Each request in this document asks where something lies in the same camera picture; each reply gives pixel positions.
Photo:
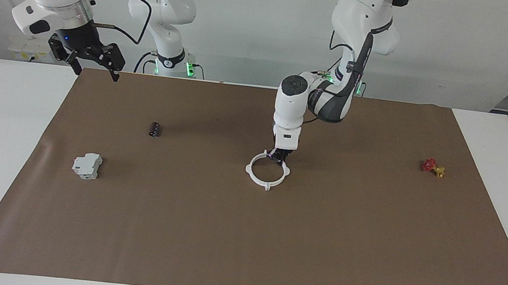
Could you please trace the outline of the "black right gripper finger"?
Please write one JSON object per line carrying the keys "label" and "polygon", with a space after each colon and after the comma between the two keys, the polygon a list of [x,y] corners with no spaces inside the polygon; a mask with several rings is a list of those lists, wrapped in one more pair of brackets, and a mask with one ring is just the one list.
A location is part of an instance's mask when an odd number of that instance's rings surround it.
{"label": "black right gripper finger", "polygon": [[112,80],[119,80],[120,72],[125,66],[124,56],[118,44],[106,45],[104,49],[103,67],[108,70]]}
{"label": "black right gripper finger", "polygon": [[81,74],[82,67],[78,61],[76,51],[68,52],[61,40],[56,38],[49,39],[49,48],[57,61],[69,65],[76,76]]}

